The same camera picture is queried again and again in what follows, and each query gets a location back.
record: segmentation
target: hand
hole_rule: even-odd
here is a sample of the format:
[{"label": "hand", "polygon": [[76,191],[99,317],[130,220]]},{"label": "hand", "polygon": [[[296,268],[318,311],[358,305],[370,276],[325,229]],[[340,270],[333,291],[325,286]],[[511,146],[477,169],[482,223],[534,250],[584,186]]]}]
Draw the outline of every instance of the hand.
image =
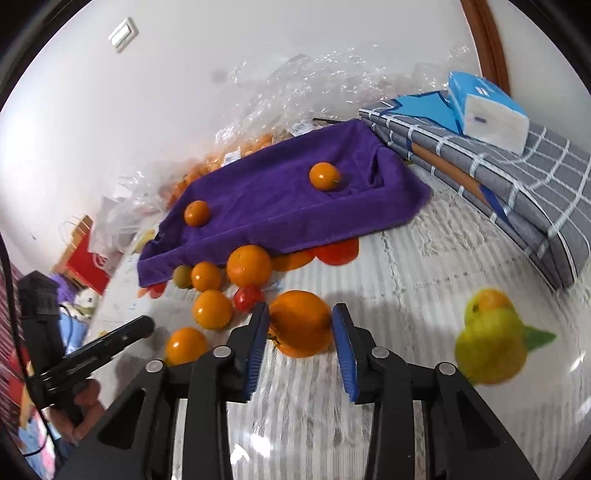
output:
[{"label": "hand", "polygon": [[80,406],[84,420],[74,427],[67,415],[56,408],[49,408],[49,419],[62,438],[69,443],[78,443],[105,413],[105,408],[99,401],[100,383],[89,380],[86,388],[74,397],[74,403]]}]

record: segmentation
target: gray plaid cushion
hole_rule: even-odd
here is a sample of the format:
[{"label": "gray plaid cushion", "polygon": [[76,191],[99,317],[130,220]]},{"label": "gray plaid cushion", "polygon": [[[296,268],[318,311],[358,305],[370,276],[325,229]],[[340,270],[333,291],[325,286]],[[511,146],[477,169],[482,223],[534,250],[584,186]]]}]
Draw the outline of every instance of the gray plaid cushion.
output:
[{"label": "gray plaid cushion", "polygon": [[[447,183],[501,228],[556,289],[571,286],[591,249],[590,155],[548,129],[531,124],[519,157],[458,136],[434,122],[381,115],[381,102],[359,110],[386,145]],[[414,142],[460,168],[498,197],[511,226],[461,185],[412,152]]]}]

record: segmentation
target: purple cloth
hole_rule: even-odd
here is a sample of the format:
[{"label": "purple cloth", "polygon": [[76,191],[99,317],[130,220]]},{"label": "purple cloth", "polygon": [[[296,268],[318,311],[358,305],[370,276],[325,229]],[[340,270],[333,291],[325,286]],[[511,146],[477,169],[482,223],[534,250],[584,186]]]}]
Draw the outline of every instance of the purple cloth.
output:
[{"label": "purple cloth", "polygon": [[57,283],[57,302],[65,303],[68,301],[74,303],[78,288],[76,288],[70,280],[59,273],[54,273],[50,275],[49,278]]},{"label": "purple cloth", "polygon": [[[318,162],[341,172],[341,188],[316,190]],[[184,192],[139,259],[139,284],[167,281],[179,265],[225,264],[238,247],[286,254],[408,222],[430,189],[362,121],[354,119],[264,148],[210,173]],[[211,220],[193,228],[186,206],[205,200]]]}]

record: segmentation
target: small green fruit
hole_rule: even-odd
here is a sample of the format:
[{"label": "small green fruit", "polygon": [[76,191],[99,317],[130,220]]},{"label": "small green fruit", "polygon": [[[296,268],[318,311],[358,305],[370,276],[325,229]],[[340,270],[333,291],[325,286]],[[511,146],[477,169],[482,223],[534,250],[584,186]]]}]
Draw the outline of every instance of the small green fruit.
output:
[{"label": "small green fruit", "polygon": [[191,270],[188,265],[181,265],[174,269],[173,282],[178,288],[192,288]]}]

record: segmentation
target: red tomato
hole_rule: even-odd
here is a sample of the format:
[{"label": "red tomato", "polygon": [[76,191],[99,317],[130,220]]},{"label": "red tomato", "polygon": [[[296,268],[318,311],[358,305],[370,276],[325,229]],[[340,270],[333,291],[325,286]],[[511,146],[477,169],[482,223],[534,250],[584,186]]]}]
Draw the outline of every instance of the red tomato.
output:
[{"label": "red tomato", "polygon": [[159,299],[162,296],[162,294],[164,293],[167,283],[168,282],[157,283],[156,285],[152,285],[151,287],[148,287],[148,291],[150,292],[150,298],[151,299]]},{"label": "red tomato", "polygon": [[252,310],[255,303],[264,300],[265,297],[261,289],[254,285],[239,288],[234,294],[234,305],[239,312],[248,313]]},{"label": "red tomato", "polygon": [[359,238],[349,238],[342,242],[316,247],[314,253],[321,262],[327,265],[345,265],[359,255]]}]

